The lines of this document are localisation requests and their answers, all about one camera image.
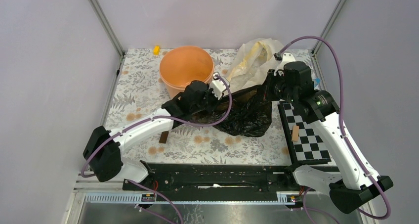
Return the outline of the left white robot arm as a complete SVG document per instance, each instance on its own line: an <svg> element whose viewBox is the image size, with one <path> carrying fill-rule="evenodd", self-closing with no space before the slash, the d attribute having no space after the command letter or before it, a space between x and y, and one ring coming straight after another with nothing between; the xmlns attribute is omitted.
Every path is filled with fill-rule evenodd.
<svg viewBox="0 0 419 224"><path fill-rule="evenodd" d="M134 181L142 190L149 189L153 185L153 177L146 166L125 158L123 154L140 142L180 125L200 127L201 124L191 123L193 115L214 110L225 95L232 100L229 82L216 75L209 84L193 81L184 92L136 122L112 130L104 126L95 128L83 151L85 164L81 176L88 178L85 172L90 167L92 176L99 182L123 178Z"/></svg>

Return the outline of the orange plastic trash bin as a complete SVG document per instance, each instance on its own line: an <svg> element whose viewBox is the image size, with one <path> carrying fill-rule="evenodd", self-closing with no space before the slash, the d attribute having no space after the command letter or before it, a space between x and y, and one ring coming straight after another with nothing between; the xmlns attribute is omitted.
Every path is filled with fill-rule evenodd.
<svg viewBox="0 0 419 224"><path fill-rule="evenodd" d="M183 92L192 81L209 83L214 73L212 57L197 46L181 46L161 59L159 73L170 98Z"/></svg>

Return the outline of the translucent white trash bag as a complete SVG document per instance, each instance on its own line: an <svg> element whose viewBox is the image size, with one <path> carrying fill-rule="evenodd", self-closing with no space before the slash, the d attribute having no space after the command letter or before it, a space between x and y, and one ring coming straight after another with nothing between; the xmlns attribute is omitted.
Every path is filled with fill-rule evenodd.
<svg viewBox="0 0 419 224"><path fill-rule="evenodd" d="M280 41L271 38L258 38L242 44L227 72L226 79L230 83L230 90L237 92L261 85L268 70L282 69L274 54L283 47Z"/></svg>

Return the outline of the black trash bag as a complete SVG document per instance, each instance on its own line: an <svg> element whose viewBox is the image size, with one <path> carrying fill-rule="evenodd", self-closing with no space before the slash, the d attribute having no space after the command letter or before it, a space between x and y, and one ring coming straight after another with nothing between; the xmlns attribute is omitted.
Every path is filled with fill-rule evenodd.
<svg viewBox="0 0 419 224"><path fill-rule="evenodd" d="M260 85L232 93L228 117L213 127L229 135L261 137L272 122L272 102L264 99Z"/></svg>

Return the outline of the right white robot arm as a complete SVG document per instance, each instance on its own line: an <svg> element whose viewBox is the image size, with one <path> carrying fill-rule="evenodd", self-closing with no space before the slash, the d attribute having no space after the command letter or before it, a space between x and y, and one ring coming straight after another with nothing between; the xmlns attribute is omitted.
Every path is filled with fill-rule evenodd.
<svg viewBox="0 0 419 224"><path fill-rule="evenodd" d="M296 190L301 185L328 195L334 205L349 214L394 186L367 161L340 121L340 108L333 96L314 88L311 69L301 61L289 62L278 71L270 69L262 84L264 98L284 100L311 126L334 159L340 176L332 176L309 165L298 165L283 177L284 186Z"/></svg>

